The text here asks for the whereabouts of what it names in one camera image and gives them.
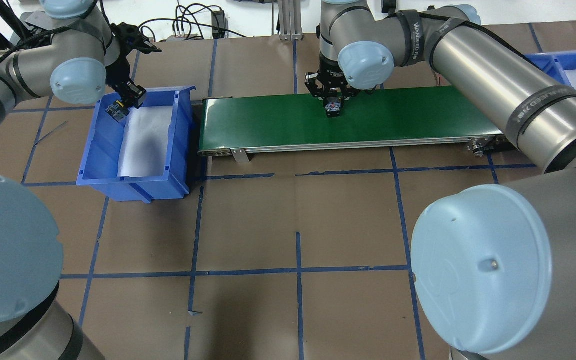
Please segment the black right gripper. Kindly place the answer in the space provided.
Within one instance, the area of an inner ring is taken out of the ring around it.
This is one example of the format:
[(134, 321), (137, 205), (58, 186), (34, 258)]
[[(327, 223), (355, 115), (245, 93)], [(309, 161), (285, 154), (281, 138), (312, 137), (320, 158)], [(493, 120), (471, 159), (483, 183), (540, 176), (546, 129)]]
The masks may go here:
[(362, 92), (349, 84), (339, 63), (325, 55), (318, 57), (317, 71), (306, 73), (304, 84), (314, 98), (340, 106)]

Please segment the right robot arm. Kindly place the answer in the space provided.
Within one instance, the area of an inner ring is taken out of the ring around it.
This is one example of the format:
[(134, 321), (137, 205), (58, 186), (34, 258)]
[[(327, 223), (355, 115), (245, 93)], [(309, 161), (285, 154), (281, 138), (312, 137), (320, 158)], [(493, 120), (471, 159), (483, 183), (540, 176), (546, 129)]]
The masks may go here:
[[(576, 51), (576, 20), (570, 22), (508, 23), (488, 27), (510, 45), (528, 54), (545, 51)], [(393, 162), (403, 180), (404, 216), (407, 236), (422, 209), (455, 191), (486, 183), (482, 166), (489, 167), (490, 183), (507, 183), (539, 173), (519, 150), (489, 153), (478, 157), (462, 143), (393, 146)]]

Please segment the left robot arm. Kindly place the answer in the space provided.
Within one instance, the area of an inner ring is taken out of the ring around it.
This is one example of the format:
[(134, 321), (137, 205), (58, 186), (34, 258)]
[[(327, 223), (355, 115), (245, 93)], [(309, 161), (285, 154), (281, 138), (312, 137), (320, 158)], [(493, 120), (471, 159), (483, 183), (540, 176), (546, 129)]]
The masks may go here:
[[(130, 76), (135, 26), (110, 24), (95, 0), (42, 0), (50, 26), (0, 55), (0, 126), (23, 101), (56, 96), (91, 105), (108, 86), (120, 121), (146, 100)], [(105, 356), (58, 303), (64, 249), (48, 208), (22, 184), (0, 175), (0, 360), (103, 360)]]

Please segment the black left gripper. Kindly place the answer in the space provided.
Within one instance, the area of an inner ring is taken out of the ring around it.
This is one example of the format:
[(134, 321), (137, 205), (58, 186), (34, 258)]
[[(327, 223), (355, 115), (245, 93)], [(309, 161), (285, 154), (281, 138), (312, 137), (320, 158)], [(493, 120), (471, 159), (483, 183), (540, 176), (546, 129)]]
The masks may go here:
[(131, 67), (127, 59), (131, 50), (127, 45), (122, 45), (118, 59), (106, 67), (106, 85), (119, 95), (119, 100), (109, 105), (108, 110), (139, 109), (146, 100), (146, 89), (135, 84), (131, 78)]

